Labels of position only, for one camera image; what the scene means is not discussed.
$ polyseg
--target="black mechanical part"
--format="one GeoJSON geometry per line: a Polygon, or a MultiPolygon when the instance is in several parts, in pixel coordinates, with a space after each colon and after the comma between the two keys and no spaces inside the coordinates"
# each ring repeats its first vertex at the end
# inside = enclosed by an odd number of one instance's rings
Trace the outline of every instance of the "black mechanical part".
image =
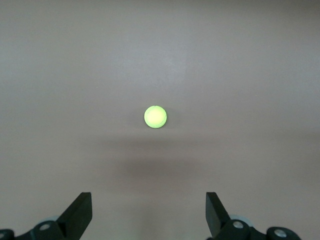
{"type": "Polygon", "coordinates": [[[206,193],[205,218],[212,235],[207,240],[301,240],[284,227],[270,227],[263,234],[241,220],[230,219],[215,192],[206,193]]]}
{"type": "Polygon", "coordinates": [[[92,219],[90,192],[82,192],[56,221],[45,221],[16,236],[11,229],[0,230],[0,240],[79,240],[92,219]]]}

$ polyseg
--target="gray surface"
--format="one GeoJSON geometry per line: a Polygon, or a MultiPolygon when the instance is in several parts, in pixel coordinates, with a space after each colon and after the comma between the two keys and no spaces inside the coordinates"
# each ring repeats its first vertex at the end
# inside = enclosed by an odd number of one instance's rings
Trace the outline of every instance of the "gray surface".
{"type": "Polygon", "coordinates": [[[204,240],[215,191],[316,240],[319,170],[319,1],[0,2],[1,228],[90,191],[83,240],[204,240]]]}

